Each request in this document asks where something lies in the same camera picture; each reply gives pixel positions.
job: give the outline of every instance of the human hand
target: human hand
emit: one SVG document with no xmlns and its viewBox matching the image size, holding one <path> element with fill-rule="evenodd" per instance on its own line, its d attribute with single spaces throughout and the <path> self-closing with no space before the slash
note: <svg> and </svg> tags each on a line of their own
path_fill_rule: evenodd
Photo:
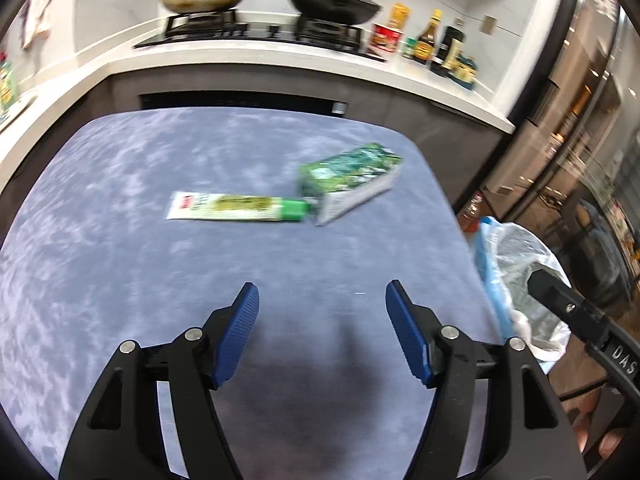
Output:
<svg viewBox="0 0 640 480">
<path fill-rule="evenodd" d="M 590 392 L 583 400 L 582 404 L 578 408 L 580 415 L 574 421 L 574 433 L 575 438 L 578 441 L 578 448 L 580 452 L 584 451 L 584 447 L 587 445 L 587 439 L 589 437 L 589 428 L 591 426 L 591 415 L 596 409 L 600 400 L 600 388 Z M 609 458 L 622 438 L 625 436 L 626 430 L 612 430 L 607 433 L 602 439 L 598 451 L 600 456 L 605 460 Z"/>
</svg>

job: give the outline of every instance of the gas stove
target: gas stove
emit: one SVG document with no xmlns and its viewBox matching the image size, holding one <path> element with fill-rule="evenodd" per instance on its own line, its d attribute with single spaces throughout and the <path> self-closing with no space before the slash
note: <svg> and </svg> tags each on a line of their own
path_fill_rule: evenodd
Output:
<svg viewBox="0 0 640 480">
<path fill-rule="evenodd" d="M 142 41 L 134 48 L 199 40 L 258 40 L 307 44 L 384 61 L 374 54 L 361 52 L 361 28 L 310 20 L 305 16 L 299 16 L 293 26 L 238 22 L 235 9 L 170 16 L 164 32 Z"/>
</svg>

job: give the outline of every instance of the green toothpaste cap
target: green toothpaste cap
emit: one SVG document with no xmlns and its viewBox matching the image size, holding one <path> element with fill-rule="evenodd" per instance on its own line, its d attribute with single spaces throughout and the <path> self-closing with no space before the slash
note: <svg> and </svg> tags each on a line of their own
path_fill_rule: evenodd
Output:
<svg viewBox="0 0 640 480">
<path fill-rule="evenodd" d="M 309 204 L 304 200 L 282 200 L 281 216 L 283 220 L 300 222 L 309 211 Z"/>
</svg>

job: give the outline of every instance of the white countertop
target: white countertop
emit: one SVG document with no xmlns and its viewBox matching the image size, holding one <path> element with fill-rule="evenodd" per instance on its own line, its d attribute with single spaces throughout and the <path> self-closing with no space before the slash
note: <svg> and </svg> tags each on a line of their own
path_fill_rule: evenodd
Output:
<svg viewBox="0 0 640 480">
<path fill-rule="evenodd" d="M 91 88 L 113 74 L 159 66 L 243 63 L 330 72 L 425 97 L 508 134 L 514 128 L 477 93 L 401 56 L 383 63 L 313 46 L 256 40 L 185 41 L 133 49 L 144 37 L 149 34 L 127 41 L 34 89 L 37 99 L 0 134 L 0 190 L 40 137 Z"/>
</svg>

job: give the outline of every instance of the blue gripper pad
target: blue gripper pad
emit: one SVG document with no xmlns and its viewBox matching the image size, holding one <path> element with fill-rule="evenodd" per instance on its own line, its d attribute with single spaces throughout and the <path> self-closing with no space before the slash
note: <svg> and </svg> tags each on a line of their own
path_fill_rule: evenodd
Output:
<svg viewBox="0 0 640 480">
<path fill-rule="evenodd" d="M 253 283 L 247 283 L 230 307 L 233 313 L 218 344 L 216 362 L 211 374 L 211 379 L 217 388 L 235 373 L 244 346 L 254 327 L 259 307 L 258 288 Z"/>
<path fill-rule="evenodd" d="M 432 375 L 427 342 L 418 329 L 410 307 L 413 303 L 398 280 L 386 286 L 386 311 L 396 330 L 411 373 L 427 384 Z"/>
</svg>

